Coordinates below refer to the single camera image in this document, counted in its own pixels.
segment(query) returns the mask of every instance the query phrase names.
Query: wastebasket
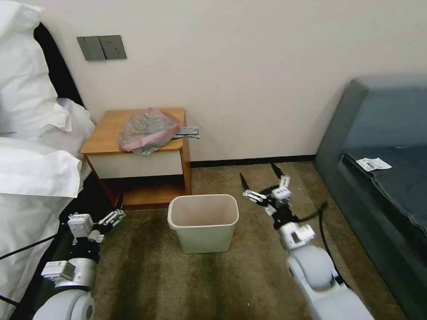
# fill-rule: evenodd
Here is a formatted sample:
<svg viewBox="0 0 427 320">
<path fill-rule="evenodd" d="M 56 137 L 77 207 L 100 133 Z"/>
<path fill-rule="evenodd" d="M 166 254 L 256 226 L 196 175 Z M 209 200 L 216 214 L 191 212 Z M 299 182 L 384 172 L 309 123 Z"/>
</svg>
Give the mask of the wastebasket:
<svg viewBox="0 0 427 320">
<path fill-rule="evenodd" d="M 185 253 L 227 251 L 238 220 L 236 199 L 226 194 L 179 196 L 169 204 L 169 226 Z"/>
</svg>

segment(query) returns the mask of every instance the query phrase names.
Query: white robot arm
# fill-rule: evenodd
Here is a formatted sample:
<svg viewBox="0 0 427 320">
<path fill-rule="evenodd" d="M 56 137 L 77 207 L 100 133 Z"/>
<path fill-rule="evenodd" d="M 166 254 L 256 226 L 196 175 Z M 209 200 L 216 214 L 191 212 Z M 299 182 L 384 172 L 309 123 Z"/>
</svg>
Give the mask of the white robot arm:
<svg viewBox="0 0 427 320">
<path fill-rule="evenodd" d="M 52 296 L 33 317 L 33 320 L 91 320 L 95 303 L 90 296 L 99 262 L 99 243 L 125 217 L 123 210 L 109 213 L 98 223 L 88 214 L 70 215 L 68 226 L 74 235 L 69 260 L 48 262 L 41 275 L 63 290 Z"/>
<path fill-rule="evenodd" d="M 290 209 L 290 178 L 274 164 L 271 166 L 280 179 L 279 185 L 254 192 L 240 174 L 243 196 L 264 207 L 273 218 L 280 243 L 290 255 L 287 261 L 289 272 L 304 294 L 313 319 L 372 320 L 365 305 L 336 270 L 330 255 L 309 244 L 315 236 L 313 229 L 308 224 L 300 225 L 300 222 L 321 216 L 326 204 L 308 218 L 299 219 Z"/>
</svg>

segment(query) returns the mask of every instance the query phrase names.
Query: carpet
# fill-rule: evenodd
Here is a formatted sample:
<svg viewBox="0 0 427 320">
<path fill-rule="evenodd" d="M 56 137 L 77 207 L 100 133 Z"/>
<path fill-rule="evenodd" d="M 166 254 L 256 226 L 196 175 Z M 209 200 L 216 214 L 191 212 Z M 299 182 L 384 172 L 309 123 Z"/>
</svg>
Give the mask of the carpet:
<svg viewBox="0 0 427 320">
<path fill-rule="evenodd" d="M 304 217 L 327 200 L 326 239 L 345 280 L 375 319 L 405 319 L 311 162 L 278 164 L 291 176 L 293 212 Z M 240 220 L 228 252 L 186 255 L 167 210 L 127 212 L 106 236 L 93 297 L 96 320 L 310 319 L 286 268 L 287 253 L 263 208 L 242 197 L 239 172 L 252 190 L 277 183 L 269 165 L 192 169 L 193 194 L 227 193 Z M 323 246 L 318 221 L 310 225 Z"/>
</svg>

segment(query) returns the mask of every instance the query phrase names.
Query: light switch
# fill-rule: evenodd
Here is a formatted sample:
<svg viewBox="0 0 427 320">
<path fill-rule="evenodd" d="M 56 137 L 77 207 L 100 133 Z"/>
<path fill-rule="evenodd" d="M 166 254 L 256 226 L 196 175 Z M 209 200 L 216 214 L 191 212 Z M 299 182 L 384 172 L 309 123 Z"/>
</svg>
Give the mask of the light switch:
<svg viewBox="0 0 427 320">
<path fill-rule="evenodd" d="M 121 36 L 100 36 L 99 41 L 106 59 L 126 59 L 126 52 L 121 41 Z"/>
<path fill-rule="evenodd" d="M 104 50 L 97 36 L 77 37 L 80 48 L 87 61 L 105 60 Z"/>
</svg>

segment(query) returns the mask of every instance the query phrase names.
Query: paper slip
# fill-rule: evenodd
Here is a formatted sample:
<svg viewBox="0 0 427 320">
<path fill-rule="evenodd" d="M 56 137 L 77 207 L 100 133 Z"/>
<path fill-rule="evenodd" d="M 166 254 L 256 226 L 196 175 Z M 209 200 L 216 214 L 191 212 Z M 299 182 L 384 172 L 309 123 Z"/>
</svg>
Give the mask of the paper slip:
<svg viewBox="0 0 427 320">
<path fill-rule="evenodd" d="M 390 169 L 391 166 L 387 163 L 382 161 L 380 158 L 375 159 L 369 159 L 369 158 L 363 158 L 356 160 L 356 162 L 365 170 L 365 171 L 372 171 L 375 169 Z"/>
</svg>

